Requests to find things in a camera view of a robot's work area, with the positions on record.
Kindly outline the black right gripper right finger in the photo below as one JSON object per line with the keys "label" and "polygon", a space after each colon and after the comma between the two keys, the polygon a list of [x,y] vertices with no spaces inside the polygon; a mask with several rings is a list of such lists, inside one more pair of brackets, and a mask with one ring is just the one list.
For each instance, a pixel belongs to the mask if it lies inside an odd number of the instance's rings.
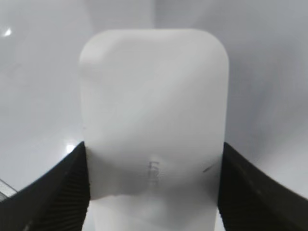
{"label": "black right gripper right finger", "polygon": [[306,231],[308,201],[224,143],[218,209],[227,231]]}

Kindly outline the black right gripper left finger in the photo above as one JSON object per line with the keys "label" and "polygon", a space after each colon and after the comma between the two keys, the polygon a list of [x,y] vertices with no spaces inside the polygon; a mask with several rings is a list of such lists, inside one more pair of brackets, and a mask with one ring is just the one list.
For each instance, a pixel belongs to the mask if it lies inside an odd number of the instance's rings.
{"label": "black right gripper left finger", "polygon": [[38,180],[0,204],[2,231],[80,231],[90,201],[81,142]]}

